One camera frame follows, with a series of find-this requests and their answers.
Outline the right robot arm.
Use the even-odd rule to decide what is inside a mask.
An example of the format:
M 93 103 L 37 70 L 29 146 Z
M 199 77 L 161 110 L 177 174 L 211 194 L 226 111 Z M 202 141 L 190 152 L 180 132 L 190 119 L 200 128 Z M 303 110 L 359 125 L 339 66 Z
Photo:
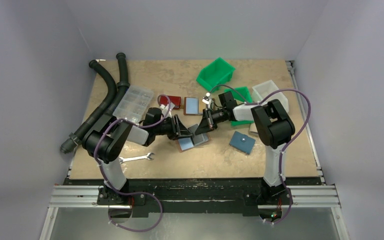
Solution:
M 238 104 L 231 91 L 218 95 L 221 108 L 202 110 L 202 120 L 195 130 L 196 135 L 218 128 L 224 121 L 255 123 L 259 139 L 265 145 L 265 172 L 263 180 L 269 187 L 277 187 L 285 181 L 284 166 L 280 157 L 285 146 L 295 134 L 295 125 L 278 99 L 268 102 Z

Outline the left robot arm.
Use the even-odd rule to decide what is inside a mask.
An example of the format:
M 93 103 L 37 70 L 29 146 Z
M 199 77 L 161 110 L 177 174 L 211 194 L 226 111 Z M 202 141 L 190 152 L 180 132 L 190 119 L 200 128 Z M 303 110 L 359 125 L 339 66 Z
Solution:
M 183 125 L 178 115 L 170 116 L 169 110 L 151 107 L 139 124 L 125 118 L 104 115 L 82 141 L 82 147 L 95 159 L 104 178 L 104 184 L 114 192 L 127 196 L 121 190 L 128 182 L 120 164 L 120 153 L 126 142 L 148 147 L 156 136 L 169 140 L 189 138 L 193 133 Z

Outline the pink leather card holder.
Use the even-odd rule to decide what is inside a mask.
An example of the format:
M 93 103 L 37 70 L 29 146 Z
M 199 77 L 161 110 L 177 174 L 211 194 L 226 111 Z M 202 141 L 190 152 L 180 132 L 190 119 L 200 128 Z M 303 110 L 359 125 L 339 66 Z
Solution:
M 199 135 L 193 135 L 190 137 L 180 138 L 176 142 L 179 146 L 179 151 L 184 152 L 195 147 L 204 145 L 211 140 L 207 133 L 202 133 Z

